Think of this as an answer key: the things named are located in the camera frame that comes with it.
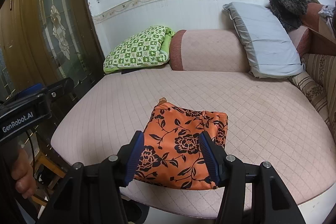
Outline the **person left hand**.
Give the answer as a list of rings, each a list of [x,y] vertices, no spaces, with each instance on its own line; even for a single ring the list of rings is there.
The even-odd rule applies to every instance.
[[[18,151],[18,158],[11,169],[11,177],[15,180],[15,189],[24,199],[34,195],[37,185],[33,175],[33,168],[25,150]]]

